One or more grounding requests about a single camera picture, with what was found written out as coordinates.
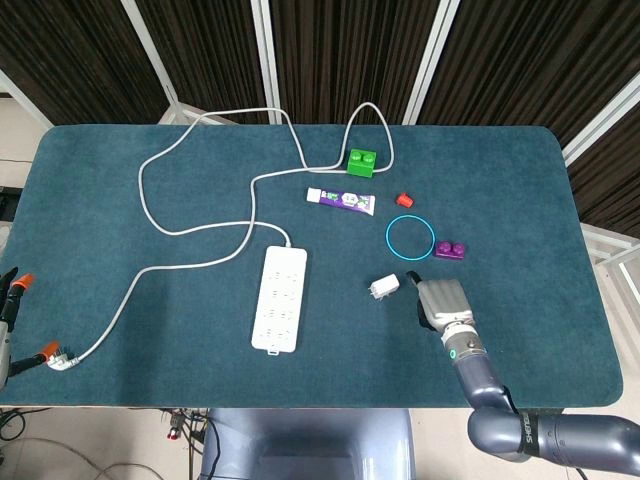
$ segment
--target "toothpaste cap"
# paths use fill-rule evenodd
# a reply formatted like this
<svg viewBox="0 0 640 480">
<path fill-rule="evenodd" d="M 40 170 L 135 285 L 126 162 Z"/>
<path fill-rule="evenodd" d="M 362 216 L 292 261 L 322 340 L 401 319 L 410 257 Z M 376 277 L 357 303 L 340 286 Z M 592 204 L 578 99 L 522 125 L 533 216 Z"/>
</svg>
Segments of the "toothpaste cap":
<svg viewBox="0 0 640 480">
<path fill-rule="evenodd" d="M 322 190 L 319 188 L 311 188 L 307 189 L 307 202 L 312 203 L 320 203 L 320 196 L 322 195 Z"/>
</svg>

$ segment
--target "white charger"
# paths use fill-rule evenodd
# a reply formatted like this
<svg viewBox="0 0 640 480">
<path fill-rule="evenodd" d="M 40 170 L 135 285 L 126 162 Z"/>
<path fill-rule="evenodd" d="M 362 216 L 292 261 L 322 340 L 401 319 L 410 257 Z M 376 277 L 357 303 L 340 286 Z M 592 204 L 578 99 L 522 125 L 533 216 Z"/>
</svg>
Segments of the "white charger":
<svg viewBox="0 0 640 480">
<path fill-rule="evenodd" d="M 387 275 L 386 277 L 373 282 L 369 287 L 369 290 L 371 290 L 373 298 L 380 300 L 381 298 L 395 292 L 399 287 L 400 282 L 398 281 L 398 277 L 396 277 L 395 273 L 392 273 L 391 275 Z"/>
</svg>

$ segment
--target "green lego brick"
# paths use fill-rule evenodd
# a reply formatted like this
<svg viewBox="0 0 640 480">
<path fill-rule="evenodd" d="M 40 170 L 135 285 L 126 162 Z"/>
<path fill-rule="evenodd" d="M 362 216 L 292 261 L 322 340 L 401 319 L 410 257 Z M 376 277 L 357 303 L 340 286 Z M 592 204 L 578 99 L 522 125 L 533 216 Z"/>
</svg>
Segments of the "green lego brick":
<svg viewBox="0 0 640 480">
<path fill-rule="evenodd" d="M 351 153 L 349 153 L 349 162 L 347 163 L 348 174 L 371 178 L 375 166 L 376 152 L 368 152 L 367 150 L 354 148 L 351 150 Z"/>
</svg>

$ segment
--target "purple lego brick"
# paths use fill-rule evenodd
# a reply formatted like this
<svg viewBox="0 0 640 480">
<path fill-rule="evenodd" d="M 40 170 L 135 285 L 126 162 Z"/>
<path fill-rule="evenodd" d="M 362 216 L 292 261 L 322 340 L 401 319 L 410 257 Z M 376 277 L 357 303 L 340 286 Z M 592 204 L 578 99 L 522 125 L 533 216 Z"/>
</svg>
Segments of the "purple lego brick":
<svg viewBox="0 0 640 480">
<path fill-rule="evenodd" d="M 464 258 L 464 245 L 461 243 L 437 242 L 434 255 L 436 257 L 462 260 Z"/>
</svg>

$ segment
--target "white power strip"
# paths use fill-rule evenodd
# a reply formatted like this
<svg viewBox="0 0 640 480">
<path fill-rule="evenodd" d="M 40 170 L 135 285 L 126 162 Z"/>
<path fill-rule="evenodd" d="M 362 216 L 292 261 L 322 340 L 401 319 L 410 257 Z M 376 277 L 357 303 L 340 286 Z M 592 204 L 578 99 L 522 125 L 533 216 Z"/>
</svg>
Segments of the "white power strip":
<svg viewBox="0 0 640 480">
<path fill-rule="evenodd" d="M 302 248 L 267 248 L 251 345 L 269 355 L 296 349 L 307 252 Z"/>
</svg>

